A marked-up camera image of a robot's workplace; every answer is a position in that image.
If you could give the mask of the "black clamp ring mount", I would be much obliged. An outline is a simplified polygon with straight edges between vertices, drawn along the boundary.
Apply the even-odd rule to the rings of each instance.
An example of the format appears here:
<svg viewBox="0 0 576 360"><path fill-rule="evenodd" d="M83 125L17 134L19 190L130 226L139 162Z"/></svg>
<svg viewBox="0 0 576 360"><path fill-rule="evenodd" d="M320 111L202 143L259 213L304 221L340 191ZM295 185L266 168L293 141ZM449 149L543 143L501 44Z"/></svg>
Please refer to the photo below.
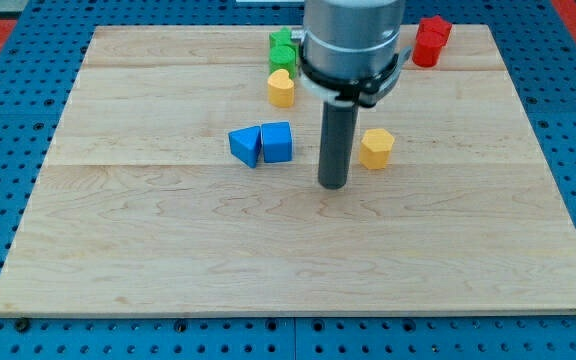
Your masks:
<svg viewBox="0 0 576 360"><path fill-rule="evenodd" d="M329 105L372 108L398 82L412 48L397 47L399 32L389 31L383 40L369 43L343 35L326 40L308 28L295 28L291 39L298 44L301 84Z"/></svg>

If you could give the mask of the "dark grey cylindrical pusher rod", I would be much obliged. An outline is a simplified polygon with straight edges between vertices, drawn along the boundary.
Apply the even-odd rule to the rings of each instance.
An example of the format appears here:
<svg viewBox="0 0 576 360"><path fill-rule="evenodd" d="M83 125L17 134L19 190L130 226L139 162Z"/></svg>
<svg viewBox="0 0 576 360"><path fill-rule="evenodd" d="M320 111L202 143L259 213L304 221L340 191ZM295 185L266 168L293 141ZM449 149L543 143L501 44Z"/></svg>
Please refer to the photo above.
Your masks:
<svg viewBox="0 0 576 360"><path fill-rule="evenodd" d="M326 189L340 189L347 182L357 116L357 105L323 106L318 181Z"/></svg>

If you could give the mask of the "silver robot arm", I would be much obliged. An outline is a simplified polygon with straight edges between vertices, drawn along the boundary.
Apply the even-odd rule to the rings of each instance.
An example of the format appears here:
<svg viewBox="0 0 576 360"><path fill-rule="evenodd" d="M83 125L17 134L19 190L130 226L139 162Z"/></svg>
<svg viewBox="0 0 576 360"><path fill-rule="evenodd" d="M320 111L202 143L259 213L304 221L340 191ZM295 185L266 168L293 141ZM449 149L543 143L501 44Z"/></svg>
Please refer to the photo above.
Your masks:
<svg viewBox="0 0 576 360"><path fill-rule="evenodd" d="M298 42L302 84L323 101L318 182L346 185L358 112L395 87L412 49L397 48L404 0L306 0Z"/></svg>

